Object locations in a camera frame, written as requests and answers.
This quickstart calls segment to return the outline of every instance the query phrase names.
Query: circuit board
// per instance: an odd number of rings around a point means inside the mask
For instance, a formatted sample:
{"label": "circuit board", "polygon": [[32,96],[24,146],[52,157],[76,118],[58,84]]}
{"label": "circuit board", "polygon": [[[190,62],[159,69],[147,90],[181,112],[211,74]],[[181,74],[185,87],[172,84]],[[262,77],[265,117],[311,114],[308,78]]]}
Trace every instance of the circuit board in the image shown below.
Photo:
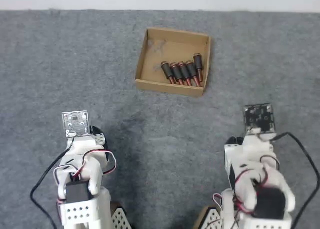
{"label": "circuit board", "polygon": [[70,111],[62,113],[63,127],[67,138],[90,135],[88,111]]}
{"label": "circuit board", "polygon": [[243,108],[245,131],[254,134],[254,129],[261,129],[260,134],[276,132],[274,110],[270,103],[246,105]]}

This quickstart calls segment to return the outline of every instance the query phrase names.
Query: cable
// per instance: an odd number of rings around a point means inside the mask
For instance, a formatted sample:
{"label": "cable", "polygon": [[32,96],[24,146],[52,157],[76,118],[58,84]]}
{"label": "cable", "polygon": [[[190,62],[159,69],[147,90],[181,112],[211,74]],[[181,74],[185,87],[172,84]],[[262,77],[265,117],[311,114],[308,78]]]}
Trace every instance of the cable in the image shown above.
{"label": "cable", "polygon": [[78,168],[75,167],[74,165],[72,164],[65,164],[65,165],[60,165],[58,167],[56,167],[54,170],[53,170],[53,177],[54,177],[54,180],[55,180],[55,183],[59,186],[60,182],[59,182],[59,179],[58,179],[58,175],[57,175],[57,171],[59,169],[62,169],[62,168],[65,168],[67,169],[67,167],[73,167],[75,169],[75,171],[78,171]]}
{"label": "cable", "polygon": [[277,135],[276,137],[274,137],[270,141],[271,142],[278,141],[278,140],[280,140],[281,138],[283,138],[283,137],[285,137],[287,135],[290,136],[291,138],[293,138],[295,140],[295,142],[300,146],[300,148],[302,149],[304,155],[306,156],[306,158],[310,162],[310,164],[311,164],[311,166],[312,166],[312,168],[313,168],[313,170],[315,172],[315,175],[316,175],[316,187],[315,187],[314,191],[311,193],[310,197],[305,201],[305,203],[303,204],[303,206],[301,207],[299,213],[297,214],[297,216],[295,217],[295,219],[293,221],[291,229],[295,229],[297,227],[297,224],[298,224],[302,214],[306,210],[307,206],[314,199],[314,197],[316,196],[317,192],[319,191],[319,188],[320,188],[320,174],[319,174],[319,171],[318,171],[314,161],[312,160],[311,156],[309,155],[309,153],[305,149],[304,145],[291,132],[285,132],[285,133],[282,133],[280,135]]}
{"label": "cable", "polygon": [[263,158],[272,158],[273,160],[275,160],[277,170],[280,171],[280,162],[277,158],[273,157],[272,155],[263,155],[262,157],[260,157],[260,163],[262,163]]}
{"label": "cable", "polygon": [[[237,182],[240,180],[240,178],[247,172],[250,172],[250,171],[254,171],[254,169],[246,169],[246,170],[243,170],[235,179],[234,181],[234,204],[238,207],[238,210],[245,213],[245,214],[252,214],[254,213],[254,210],[248,210],[244,207],[244,203],[238,198],[237,196],[237,193],[236,193],[236,184]],[[257,186],[259,187],[264,187],[264,185],[267,183],[268,179],[269,179],[269,175],[268,175],[268,172],[265,168],[263,168],[263,171],[265,173],[265,177],[263,179],[263,181],[261,181]]]}
{"label": "cable", "polygon": [[240,210],[238,210],[238,211],[236,212],[236,214],[235,214],[235,216],[234,216],[234,223],[233,223],[233,225],[232,225],[232,227],[231,227],[230,229],[234,229],[234,227],[235,227],[235,225],[236,225],[236,223],[237,223],[237,217],[238,217],[239,213],[240,213]]}
{"label": "cable", "polygon": [[214,223],[216,223],[216,222],[218,222],[218,221],[220,221],[220,220],[221,220],[221,219],[217,219],[217,220],[214,220],[214,221],[208,223],[208,225],[206,226],[205,229],[208,229],[210,225],[212,225],[212,224],[214,224]]}
{"label": "cable", "polygon": [[112,153],[112,151],[106,150],[106,149],[93,149],[93,150],[87,151],[87,152],[83,155],[83,158],[82,158],[82,166],[79,168],[79,170],[78,170],[76,173],[74,173],[74,174],[72,175],[73,178],[76,178],[76,177],[82,172],[82,170],[84,169],[85,163],[86,163],[86,161],[85,161],[86,156],[87,156],[88,154],[90,154],[90,153],[97,153],[97,152],[98,152],[98,153],[99,153],[99,152],[100,152],[100,153],[109,153],[109,154],[112,155],[113,160],[114,160],[114,167],[111,168],[110,170],[107,170],[107,171],[103,172],[103,175],[110,174],[110,173],[112,173],[112,172],[117,168],[117,160],[116,160],[115,155]]}
{"label": "cable", "polygon": [[70,151],[72,145],[74,144],[75,138],[72,139],[72,142],[70,146],[61,153],[52,163],[51,165],[44,171],[43,175],[40,177],[39,181],[35,184],[35,186],[32,188],[30,192],[30,199],[31,201],[46,215],[46,217],[50,220],[50,223],[54,229],[57,229],[57,225],[55,224],[54,220],[50,216],[50,214],[34,199],[34,193],[38,189],[38,187],[41,185],[47,174],[50,172],[50,170],[55,166],[55,164],[65,156],[67,152]]}
{"label": "cable", "polygon": [[219,207],[219,209],[220,209],[220,212],[222,212],[222,205],[221,205],[221,203],[218,203],[218,202],[217,202],[217,200],[216,200],[215,197],[218,197],[218,198],[220,198],[220,200],[222,200],[222,195],[220,195],[219,193],[215,193],[215,194],[213,194],[213,196],[212,196],[212,200],[218,205],[218,207]]}

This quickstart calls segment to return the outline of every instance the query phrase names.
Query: cylindrical component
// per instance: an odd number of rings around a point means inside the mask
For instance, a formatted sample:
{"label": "cylindrical component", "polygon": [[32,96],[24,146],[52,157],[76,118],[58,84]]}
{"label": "cylindrical component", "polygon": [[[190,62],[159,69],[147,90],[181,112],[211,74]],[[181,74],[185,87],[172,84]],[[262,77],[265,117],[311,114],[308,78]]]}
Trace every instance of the cylindrical component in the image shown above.
{"label": "cylindrical component", "polygon": [[203,76],[202,76],[202,70],[203,70],[203,66],[202,66],[202,56],[200,53],[196,53],[193,55],[193,60],[194,60],[194,64],[195,64],[195,68],[198,72],[198,76],[199,76],[199,81],[202,83],[203,81]]}
{"label": "cylindrical component", "polygon": [[195,81],[196,86],[200,88],[201,85],[200,85],[200,82],[197,77],[197,71],[196,71],[195,64],[191,60],[188,60],[185,64],[191,74],[191,77]]}
{"label": "cylindrical component", "polygon": [[183,78],[186,80],[186,83],[188,84],[188,86],[192,87],[191,80],[190,80],[191,75],[188,71],[186,64],[183,61],[181,61],[179,62],[178,65],[181,68],[181,72],[182,72]]}
{"label": "cylindrical component", "polygon": [[184,84],[184,81],[183,81],[184,77],[182,76],[182,73],[181,73],[181,70],[180,70],[178,64],[175,63],[175,62],[173,62],[173,63],[170,64],[170,67],[171,67],[172,72],[173,72],[173,74],[174,74],[175,80],[176,80],[177,82],[179,82],[179,84],[180,84],[181,86],[184,86],[184,85],[185,85],[185,84]]}
{"label": "cylindrical component", "polygon": [[161,68],[165,74],[165,77],[170,80],[171,84],[176,84],[174,80],[174,73],[172,72],[170,65],[167,61],[161,62]]}

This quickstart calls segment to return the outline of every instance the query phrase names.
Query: cardboard box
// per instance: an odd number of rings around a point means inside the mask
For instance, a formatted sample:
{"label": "cardboard box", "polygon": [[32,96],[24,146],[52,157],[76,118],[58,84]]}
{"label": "cardboard box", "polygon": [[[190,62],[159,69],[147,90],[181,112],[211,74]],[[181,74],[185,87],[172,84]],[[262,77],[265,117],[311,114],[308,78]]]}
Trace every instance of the cardboard box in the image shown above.
{"label": "cardboard box", "polygon": [[[206,34],[167,28],[148,28],[135,74],[136,87],[142,90],[200,97],[207,85],[210,50],[211,38]],[[161,62],[193,61],[195,53],[202,55],[202,87],[170,84],[161,68]]]}

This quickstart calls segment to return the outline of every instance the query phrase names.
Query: gray carpet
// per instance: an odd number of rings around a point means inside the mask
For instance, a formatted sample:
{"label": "gray carpet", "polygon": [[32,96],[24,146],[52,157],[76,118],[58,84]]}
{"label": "gray carpet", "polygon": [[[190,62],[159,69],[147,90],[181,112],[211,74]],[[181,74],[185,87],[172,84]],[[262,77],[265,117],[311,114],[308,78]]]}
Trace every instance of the gray carpet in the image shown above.
{"label": "gray carpet", "polygon": [[[147,27],[207,33],[201,98],[136,90]],[[320,166],[320,15],[179,11],[0,12],[0,228],[47,229],[29,193],[66,147],[61,112],[88,110],[118,169],[104,185],[137,229],[190,229],[228,187],[224,143],[243,134],[242,107],[271,102]],[[297,214],[315,175],[296,143],[276,143]],[[58,222],[52,172],[36,192]],[[299,229],[317,229],[320,195]]]}

